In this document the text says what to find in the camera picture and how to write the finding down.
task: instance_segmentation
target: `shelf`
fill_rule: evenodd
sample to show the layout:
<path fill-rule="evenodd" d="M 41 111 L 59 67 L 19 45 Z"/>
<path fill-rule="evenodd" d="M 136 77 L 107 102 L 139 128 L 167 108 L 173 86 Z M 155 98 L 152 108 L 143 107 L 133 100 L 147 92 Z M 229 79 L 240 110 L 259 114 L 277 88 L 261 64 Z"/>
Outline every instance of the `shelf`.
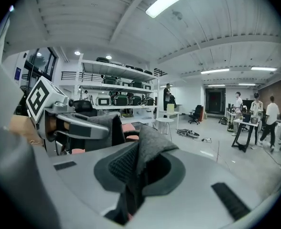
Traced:
<path fill-rule="evenodd" d="M 103 84 L 97 82 L 88 82 L 88 83 L 82 82 L 80 83 L 80 86 L 82 86 L 84 90 L 101 90 L 101 91 L 122 92 L 122 93 L 148 94 L 148 93 L 156 92 L 154 90 L 147 90 L 143 88 L 110 85 L 110 84 Z"/>
<path fill-rule="evenodd" d="M 111 63 L 103 63 L 92 60 L 82 60 L 81 63 L 84 63 L 83 69 L 86 73 L 116 76 L 142 82 L 158 79 L 154 75 L 149 75 L 144 72 L 136 71 L 124 66 L 119 66 Z"/>
<path fill-rule="evenodd" d="M 121 118 L 120 120 L 122 124 L 135 123 L 135 122 L 141 122 L 143 124 L 146 124 L 146 123 L 155 122 L 155 119 L 153 118 L 143 119 L 141 117 Z"/>
<path fill-rule="evenodd" d="M 146 106 L 146 105 L 139 105 L 139 106 L 132 106 L 132 105 L 127 105 L 127 106 L 98 106 L 98 105 L 93 105 L 94 109 L 155 109 L 157 106 L 151 105 L 151 106 Z"/>

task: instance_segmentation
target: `door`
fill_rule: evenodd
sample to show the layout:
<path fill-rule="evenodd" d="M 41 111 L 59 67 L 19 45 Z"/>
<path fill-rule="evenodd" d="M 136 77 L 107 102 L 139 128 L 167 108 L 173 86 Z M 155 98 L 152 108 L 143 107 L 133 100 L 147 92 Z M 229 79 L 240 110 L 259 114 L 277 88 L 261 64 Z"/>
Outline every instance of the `door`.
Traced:
<path fill-rule="evenodd" d="M 221 105 L 221 92 L 209 93 L 208 111 L 210 113 L 219 113 Z"/>

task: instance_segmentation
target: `white t-shirt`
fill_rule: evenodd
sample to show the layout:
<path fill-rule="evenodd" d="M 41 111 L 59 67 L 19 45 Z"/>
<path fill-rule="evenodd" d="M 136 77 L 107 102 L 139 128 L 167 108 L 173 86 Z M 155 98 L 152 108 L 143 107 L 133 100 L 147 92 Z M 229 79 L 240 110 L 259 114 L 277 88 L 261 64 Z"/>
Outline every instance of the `white t-shirt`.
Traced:
<path fill-rule="evenodd" d="M 271 125 L 276 122 L 279 114 L 279 107 L 275 103 L 269 104 L 266 111 L 266 115 L 269 115 L 268 120 L 266 121 L 267 125 Z"/>
<path fill-rule="evenodd" d="M 258 103 L 256 101 L 252 102 L 250 110 L 253 111 L 253 115 L 251 117 L 258 118 L 260 121 L 261 116 L 259 116 L 259 110 L 263 112 L 263 103 L 261 101 Z"/>
<path fill-rule="evenodd" d="M 236 108 L 236 113 L 241 113 L 241 111 L 240 111 L 240 106 L 242 105 L 242 99 L 239 97 L 237 100 L 236 100 L 236 105 L 235 105 L 235 107 L 237 107 Z"/>

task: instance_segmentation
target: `white shelving unit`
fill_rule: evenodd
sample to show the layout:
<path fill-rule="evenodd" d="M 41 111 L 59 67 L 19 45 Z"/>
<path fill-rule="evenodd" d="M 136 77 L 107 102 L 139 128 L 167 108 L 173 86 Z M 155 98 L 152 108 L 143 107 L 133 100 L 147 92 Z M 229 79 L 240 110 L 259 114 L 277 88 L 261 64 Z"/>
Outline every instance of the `white shelving unit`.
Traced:
<path fill-rule="evenodd" d="M 142 88 L 136 88 L 136 87 L 129 87 L 129 86 L 120 86 L 120 85 L 111 85 L 111 84 L 103 84 L 98 82 L 92 82 L 92 81 L 86 81 L 83 82 L 79 80 L 79 73 L 92 73 L 92 74 L 100 74 L 100 75 L 107 75 L 107 76 L 114 76 L 114 77 L 120 77 L 124 79 L 129 80 L 135 80 L 135 81 L 142 81 L 142 82 L 149 82 L 152 80 L 157 80 L 158 88 L 160 88 L 160 80 L 158 77 L 154 75 L 150 75 L 144 72 L 136 71 L 130 68 L 126 68 L 124 66 L 119 66 L 115 64 L 110 63 L 104 63 L 104 62 L 97 62 L 97 61 L 91 61 L 91 60 L 83 60 L 83 53 L 80 54 L 79 62 L 78 62 L 78 68 L 76 72 L 76 83 L 75 83 L 75 95 L 77 95 L 78 92 L 78 86 L 82 86 L 84 90 L 95 90 L 95 91 L 111 91 L 111 92 L 122 92 L 122 93 L 134 93 L 134 94 L 152 94 L 157 93 L 159 98 L 159 91 L 154 90 L 147 90 Z M 140 116 L 139 114 L 137 117 L 132 118 L 122 118 L 121 121 L 123 124 L 126 123 L 134 123 L 134 122 L 141 122 L 143 124 L 146 123 L 152 123 L 155 121 L 153 118 L 153 110 L 155 108 L 158 108 L 158 106 L 146 106 L 146 105 L 139 105 L 139 106 L 93 106 L 96 109 L 99 110 L 111 110 L 111 109 L 148 109 L 152 110 L 151 118 L 148 119 L 148 116 Z"/>

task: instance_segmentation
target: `black pants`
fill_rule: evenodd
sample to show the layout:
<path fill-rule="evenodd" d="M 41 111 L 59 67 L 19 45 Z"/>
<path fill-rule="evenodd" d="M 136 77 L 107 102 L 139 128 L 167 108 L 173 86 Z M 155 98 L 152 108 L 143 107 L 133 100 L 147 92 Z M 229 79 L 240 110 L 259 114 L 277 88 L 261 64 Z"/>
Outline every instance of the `black pants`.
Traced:
<path fill-rule="evenodd" d="M 169 104 L 169 102 L 164 101 L 164 111 L 167 110 L 167 104 Z"/>
<path fill-rule="evenodd" d="M 274 142 L 275 142 L 275 133 L 274 133 L 275 124 L 276 124 L 276 122 L 274 122 L 271 125 L 266 125 L 263 135 L 260 138 L 260 140 L 263 141 L 266 138 L 266 136 L 268 135 L 268 133 L 270 133 L 270 135 L 271 135 L 270 147 L 274 146 Z"/>

